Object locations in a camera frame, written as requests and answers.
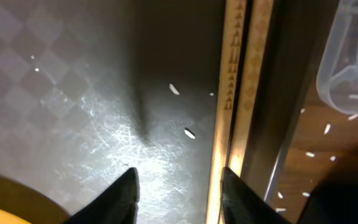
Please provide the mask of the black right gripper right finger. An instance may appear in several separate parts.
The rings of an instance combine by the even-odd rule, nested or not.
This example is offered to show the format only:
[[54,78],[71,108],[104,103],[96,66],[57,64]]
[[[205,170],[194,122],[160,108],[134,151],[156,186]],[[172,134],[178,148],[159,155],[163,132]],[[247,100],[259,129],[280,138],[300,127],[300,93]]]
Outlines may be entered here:
[[223,169],[221,189],[225,224],[290,224],[228,167]]

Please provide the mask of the wooden chopstick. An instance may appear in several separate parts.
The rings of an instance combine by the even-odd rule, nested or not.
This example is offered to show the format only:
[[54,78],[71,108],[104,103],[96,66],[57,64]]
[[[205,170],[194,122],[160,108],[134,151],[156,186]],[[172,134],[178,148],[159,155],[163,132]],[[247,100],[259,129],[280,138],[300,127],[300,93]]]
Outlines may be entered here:
[[247,1],[228,159],[225,166],[237,175],[241,174],[245,164],[244,158],[273,5],[273,0]]
[[206,224],[218,224],[221,221],[221,178],[228,159],[246,9],[247,0],[225,1]]

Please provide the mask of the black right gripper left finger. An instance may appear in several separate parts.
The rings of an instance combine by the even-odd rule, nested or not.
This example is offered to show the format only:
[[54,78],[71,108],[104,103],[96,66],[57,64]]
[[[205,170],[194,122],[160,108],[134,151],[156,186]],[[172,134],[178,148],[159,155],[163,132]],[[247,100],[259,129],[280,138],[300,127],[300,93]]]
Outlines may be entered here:
[[131,167],[64,224],[135,224],[139,193],[137,169]]

